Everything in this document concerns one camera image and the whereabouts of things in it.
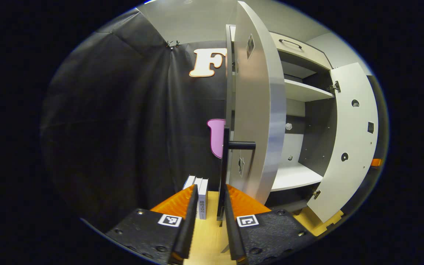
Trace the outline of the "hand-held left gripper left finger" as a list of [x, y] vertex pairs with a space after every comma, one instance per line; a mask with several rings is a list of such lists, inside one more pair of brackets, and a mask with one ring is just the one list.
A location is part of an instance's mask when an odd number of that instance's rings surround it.
[[193, 184], [151, 210], [137, 208], [106, 236], [157, 264], [182, 265], [190, 256], [198, 188]]

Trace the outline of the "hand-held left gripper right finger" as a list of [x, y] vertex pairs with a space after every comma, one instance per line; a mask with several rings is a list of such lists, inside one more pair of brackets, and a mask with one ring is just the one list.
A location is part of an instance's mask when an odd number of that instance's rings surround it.
[[230, 256], [238, 265], [272, 265], [317, 240], [289, 211], [270, 210], [229, 184], [224, 202]]

